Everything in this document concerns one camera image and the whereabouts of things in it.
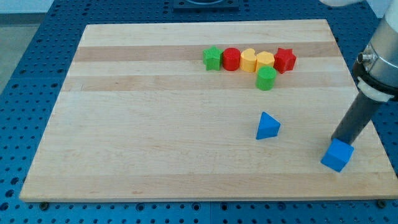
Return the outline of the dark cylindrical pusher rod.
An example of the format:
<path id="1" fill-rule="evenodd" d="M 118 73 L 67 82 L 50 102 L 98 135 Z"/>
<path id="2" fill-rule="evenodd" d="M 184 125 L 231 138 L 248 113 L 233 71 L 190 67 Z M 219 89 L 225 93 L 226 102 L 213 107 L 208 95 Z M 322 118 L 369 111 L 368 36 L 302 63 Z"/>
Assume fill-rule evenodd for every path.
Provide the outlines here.
<path id="1" fill-rule="evenodd" d="M 373 100 L 360 91 L 331 135 L 331 140 L 354 143 L 381 105 L 380 101 Z"/>

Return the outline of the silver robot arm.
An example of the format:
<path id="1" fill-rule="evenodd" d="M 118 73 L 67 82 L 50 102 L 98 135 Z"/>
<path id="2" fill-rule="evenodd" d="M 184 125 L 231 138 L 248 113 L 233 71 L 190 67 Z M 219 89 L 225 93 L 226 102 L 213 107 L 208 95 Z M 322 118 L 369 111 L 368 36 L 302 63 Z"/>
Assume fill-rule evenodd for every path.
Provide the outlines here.
<path id="1" fill-rule="evenodd" d="M 371 40 L 353 65 L 358 95 L 332 134 L 352 144 L 374 113 L 397 100 L 397 0 L 392 0 Z"/>

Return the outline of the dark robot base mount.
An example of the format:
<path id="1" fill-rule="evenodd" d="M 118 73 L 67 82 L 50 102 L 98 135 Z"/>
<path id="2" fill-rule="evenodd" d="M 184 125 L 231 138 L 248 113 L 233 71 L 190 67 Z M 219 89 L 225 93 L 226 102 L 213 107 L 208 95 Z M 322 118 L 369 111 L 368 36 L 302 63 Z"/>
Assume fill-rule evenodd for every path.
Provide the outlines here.
<path id="1" fill-rule="evenodd" d="M 174 11 L 239 9 L 240 0 L 171 0 Z"/>

